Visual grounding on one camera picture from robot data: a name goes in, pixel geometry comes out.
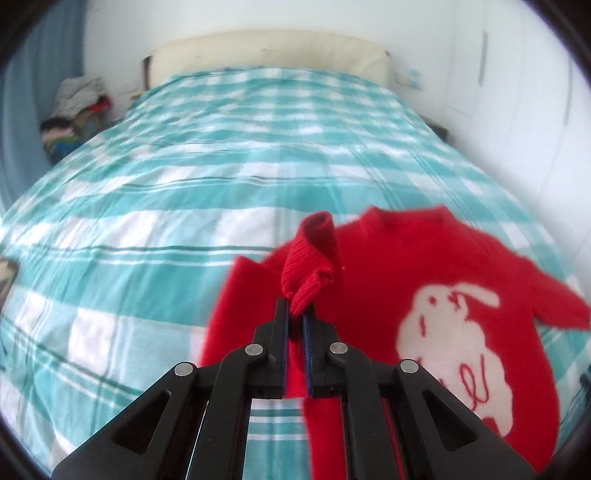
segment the bedsheet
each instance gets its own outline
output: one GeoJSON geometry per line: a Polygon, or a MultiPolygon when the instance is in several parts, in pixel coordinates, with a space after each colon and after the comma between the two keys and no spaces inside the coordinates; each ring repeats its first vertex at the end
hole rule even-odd
{"type": "MultiPolygon", "coordinates": [[[[0,411],[46,471],[171,366],[197,361],[236,255],[260,260],[309,213],[445,204],[576,287],[520,203],[396,95],[259,68],[175,77],[6,213],[20,273],[0,317],[0,411]]],[[[581,415],[590,336],[540,327],[560,440],[581,415]]],[[[309,478],[298,400],[255,401],[244,478],[309,478]]]]}

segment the blue curtain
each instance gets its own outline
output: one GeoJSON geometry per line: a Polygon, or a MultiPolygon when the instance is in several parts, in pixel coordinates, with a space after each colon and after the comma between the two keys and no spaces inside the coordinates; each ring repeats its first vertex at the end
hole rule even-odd
{"type": "Polygon", "coordinates": [[[86,0],[61,0],[0,74],[0,217],[51,168],[39,126],[63,79],[83,72],[86,0]]]}

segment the triangular cutout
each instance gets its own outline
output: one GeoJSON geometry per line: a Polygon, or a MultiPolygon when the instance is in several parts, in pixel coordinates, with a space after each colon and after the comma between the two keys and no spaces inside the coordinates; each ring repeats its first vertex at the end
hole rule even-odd
{"type": "Polygon", "coordinates": [[[113,435],[113,441],[139,455],[145,453],[152,442],[156,427],[158,427],[169,399],[170,392],[163,391],[146,408],[121,427],[113,435]]]}
{"type": "Polygon", "coordinates": [[[423,397],[446,450],[453,452],[476,441],[476,433],[454,414],[438,396],[427,390],[423,392],[423,397]]]}

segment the headboard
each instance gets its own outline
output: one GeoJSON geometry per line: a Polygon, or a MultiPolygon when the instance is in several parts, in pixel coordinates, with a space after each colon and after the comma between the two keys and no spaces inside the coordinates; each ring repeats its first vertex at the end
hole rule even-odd
{"type": "Polygon", "coordinates": [[[167,43],[144,59],[144,88],[172,75],[224,67],[290,67],[347,73],[388,86],[389,53],[359,38],[290,30],[235,31],[167,43]]]}

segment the white wall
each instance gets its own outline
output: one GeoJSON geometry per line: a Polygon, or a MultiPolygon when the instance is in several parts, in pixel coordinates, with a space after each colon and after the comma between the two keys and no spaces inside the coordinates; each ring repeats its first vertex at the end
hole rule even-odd
{"type": "Polygon", "coordinates": [[[163,43],[253,28],[329,31],[380,43],[393,64],[418,70],[421,91],[395,82],[392,89],[415,110],[441,120],[454,6],[455,0],[90,0],[85,69],[119,95],[120,115],[129,105],[123,90],[138,85],[141,60],[163,43]]]}
{"type": "Polygon", "coordinates": [[[589,85],[544,21],[517,0],[457,0],[454,42],[444,109],[452,144],[538,216],[591,299],[589,85]]]}

